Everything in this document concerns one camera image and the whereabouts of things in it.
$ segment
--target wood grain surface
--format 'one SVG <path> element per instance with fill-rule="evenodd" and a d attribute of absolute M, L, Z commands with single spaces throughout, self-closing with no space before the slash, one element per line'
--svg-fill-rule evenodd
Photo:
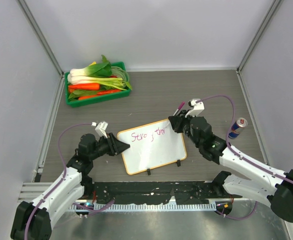
<path fill-rule="evenodd" d="M 232 97 L 236 117 L 248 120 L 248 127 L 231 142 L 244 153 L 263 160 L 258 140 L 250 119 L 248 108 L 234 70 L 214 71 L 157 71 L 131 72 L 133 91 L 129 97 L 72 108 L 65 103 L 65 95 L 59 105 L 54 129 L 48 148 L 41 182 L 53 182 L 63 171 L 58 153 L 58 138 L 67 127 L 106 121 L 107 132 L 117 135 L 119 131 L 166 119 L 172 115 L 182 101 L 225 94 Z M 231 124 L 232 107 L 227 99 L 214 98 L 204 103 L 204 116 L 212 125 L 214 134 L 224 138 Z M 86 133 L 97 136 L 93 127 L 80 126 L 65 133 L 61 140 L 61 151 L 66 162 L 73 156 L 80 137 Z M 94 160 L 89 176 L 94 181 L 211 181 L 222 170 L 234 171 L 204 159 L 192 142 L 184 137 L 187 158 L 176 164 L 166 165 L 136 175 L 128 175 L 122 157 L 102 156 Z"/>

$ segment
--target blue and silver can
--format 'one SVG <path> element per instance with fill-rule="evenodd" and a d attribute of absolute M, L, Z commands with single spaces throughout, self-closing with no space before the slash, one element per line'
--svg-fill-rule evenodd
<path fill-rule="evenodd" d="M 230 139 L 235 139 L 246 126 L 248 126 L 248 121 L 243 117 L 238 118 L 232 125 L 231 132 L 229 132 L 228 137 Z"/>

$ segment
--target gray wall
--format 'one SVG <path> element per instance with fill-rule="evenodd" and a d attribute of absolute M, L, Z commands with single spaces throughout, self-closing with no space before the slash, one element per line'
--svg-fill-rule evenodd
<path fill-rule="evenodd" d="M 293 0 L 281 5 L 243 79 L 270 163 L 293 169 Z"/>
<path fill-rule="evenodd" d="M 0 240 L 32 180 L 59 76 L 14 0 L 0 0 Z"/>
<path fill-rule="evenodd" d="M 66 71 L 237 67 L 273 0 L 26 0 Z"/>

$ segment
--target whiteboard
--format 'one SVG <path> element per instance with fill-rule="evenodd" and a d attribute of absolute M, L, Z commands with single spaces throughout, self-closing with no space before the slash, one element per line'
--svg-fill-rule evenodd
<path fill-rule="evenodd" d="M 117 134 L 117 139 L 130 144 L 130 148 L 122 153 L 127 174 L 138 174 L 186 159 L 182 133 L 175 133 L 168 123 L 165 119 Z"/>

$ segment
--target green basket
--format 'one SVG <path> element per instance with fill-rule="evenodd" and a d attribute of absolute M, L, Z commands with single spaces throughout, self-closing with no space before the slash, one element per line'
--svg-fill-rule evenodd
<path fill-rule="evenodd" d="M 126 70 L 125 64 L 122 61 L 115 62 L 111 64 L 112 66 L 122 68 L 123 70 Z M 123 97 L 127 97 L 130 95 L 131 90 L 126 87 L 127 90 L 121 91 L 121 92 L 115 92 L 115 93 L 110 93 L 102 96 L 96 96 L 88 99 L 83 99 L 83 100 L 77 100 L 77 101 L 69 101 L 69 93 L 68 93 L 68 75 L 70 72 L 66 72 L 64 74 L 64 89 L 65 89 L 65 101 L 66 104 L 73 108 L 89 105 L 89 104 L 96 104 L 112 99 L 119 99 Z"/>

